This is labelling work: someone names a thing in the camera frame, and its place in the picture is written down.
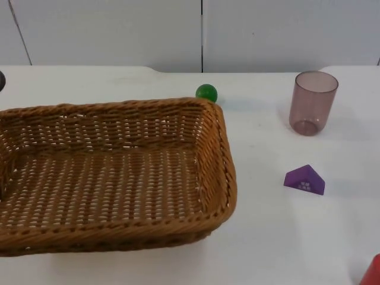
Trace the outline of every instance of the green ball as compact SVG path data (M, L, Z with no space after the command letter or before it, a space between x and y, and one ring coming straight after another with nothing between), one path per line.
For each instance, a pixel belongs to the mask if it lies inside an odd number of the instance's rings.
M198 87L195 92L195 97L205 98L215 103L218 99L218 91L216 91L216 88L211 84L203 84Z

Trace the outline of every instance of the white wall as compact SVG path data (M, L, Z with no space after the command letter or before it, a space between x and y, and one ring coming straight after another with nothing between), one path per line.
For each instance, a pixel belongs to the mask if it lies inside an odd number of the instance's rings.
M12 0L34 65L201 70L201 0Z
M29 64L7 0L0 0L0 65Z
M379 0L204 0L204 71L376 65Z

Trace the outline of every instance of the basket rim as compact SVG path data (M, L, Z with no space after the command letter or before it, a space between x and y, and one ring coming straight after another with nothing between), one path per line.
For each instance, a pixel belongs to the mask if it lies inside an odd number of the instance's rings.
M72 113L92 111L116 111L125 109L148 109L151 107L167 106L167 105L188 105L202 106L206 109L213 109L215 103L203 98L168 98L168 99L148 99L148 100L126 100L122 102L107 102L107 103L90 103L90 104L57 104L57 105L40 105L33 107L20 107L0 110L0 119L8 118L28 118L29 116L41 115L69 115Z

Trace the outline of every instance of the dark object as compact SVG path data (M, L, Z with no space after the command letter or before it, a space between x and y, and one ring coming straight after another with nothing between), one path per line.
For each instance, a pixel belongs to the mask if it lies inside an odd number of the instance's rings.
M236 205L223 113L207 100L2 111L0 156L2 256L182 245Z
M315 135L326 125L338 89L338 81L321 71L296 77L289 124L301 135Z
M363 276L360 285L379 285L380 284L380 254L375 256L372 263Z
M305 165L286 173L284 186L323 195L325 182L310 166Z
M1 92L1 90L4 89L4 87L5 87L5 83L6 83L5 75L4 75L4 73L2 73L2 72L0 71L0 92Z

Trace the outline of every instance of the woven basket bottom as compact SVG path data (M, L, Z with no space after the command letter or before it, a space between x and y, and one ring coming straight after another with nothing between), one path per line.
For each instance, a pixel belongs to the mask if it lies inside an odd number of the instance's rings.
M199 213L196 163L189 147L25 154L15 161L0 202L0 229Z

